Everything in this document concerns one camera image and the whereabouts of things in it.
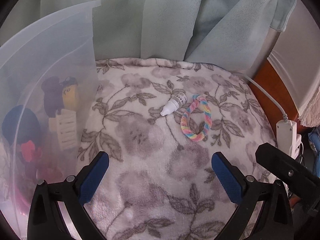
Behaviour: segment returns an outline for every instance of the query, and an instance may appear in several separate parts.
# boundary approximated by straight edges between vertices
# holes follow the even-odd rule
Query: white cable
[[[301,153],[301,155],[303,155],[303,143],[301,142],[300,144],[302,145],[302,153]]]
[[[233,74],[241,74],[244,76],[247,80],[249,80],[252,84],[254,84],[257,88],[261,90],[262,93],[264,93],[281,111],[284,122],[288,122],[288,115],[286,114],[285,110],[282,108],[282,106],[271,96],[267,91],[265,91],[257,82],[252,80],[250,77],[248,77],[246,74],[235,72]]]

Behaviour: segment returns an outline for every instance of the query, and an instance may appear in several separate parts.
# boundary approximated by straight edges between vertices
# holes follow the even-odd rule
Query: white wall
[[[320,30],[301,0],[268,60],[301,115],[320,85]]]

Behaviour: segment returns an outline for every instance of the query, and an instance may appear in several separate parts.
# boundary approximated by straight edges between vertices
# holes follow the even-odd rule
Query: blue gripper pad
[[[80,186],[78,200],[82,206],[90,202],[108,167],[109,156],[103,153]]]
[[[228,162],[228,160],[223,156],[222,153],[215,153],[211,158],[211,166],[220,183],[222,184],[224,190],[226,191],[230,201],[236,204],[240,204],[242,201],[243,189],[229,169],[230,167],[232,167],[231,164],[229,162],[225,163],[226,161]]]

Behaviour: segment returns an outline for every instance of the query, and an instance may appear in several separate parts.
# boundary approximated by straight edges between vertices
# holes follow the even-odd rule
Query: yellow toy face
[[[77,111],[79,108],[78,85],[64,87],[62,90],[62,99],[65,109]]]

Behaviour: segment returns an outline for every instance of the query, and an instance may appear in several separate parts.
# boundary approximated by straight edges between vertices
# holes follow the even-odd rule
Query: white bottle cap
[[[167,114],[172,114],[174,111],[176,111],[179,108],[179,104],[174,100],[169,100],[165,106],[163,107],[161,111],[161,115],[165,116]]]

